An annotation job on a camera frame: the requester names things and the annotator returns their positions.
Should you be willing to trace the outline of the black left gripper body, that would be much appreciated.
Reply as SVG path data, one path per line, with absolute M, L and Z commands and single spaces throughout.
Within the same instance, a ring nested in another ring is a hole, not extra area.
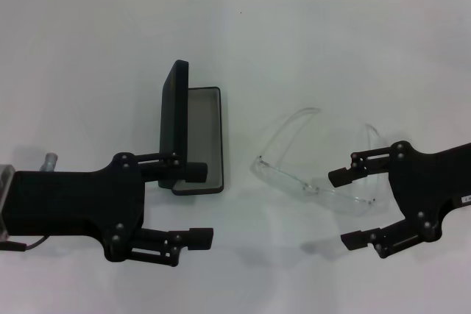
M 109 261 L 130 258 L 143 218 L 144 181 L 131 153 L 92 172 L 17 171 L 7 194 L 9 235 L 91 237 Z

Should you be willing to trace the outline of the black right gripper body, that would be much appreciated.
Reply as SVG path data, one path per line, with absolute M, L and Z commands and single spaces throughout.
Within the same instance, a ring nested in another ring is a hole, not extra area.
M 407 141 L 394 143 L 389 183 L 408 224 L 434 242 L 442 236 L 445 216 L 470 206 L 470 144 L 426 154 Z

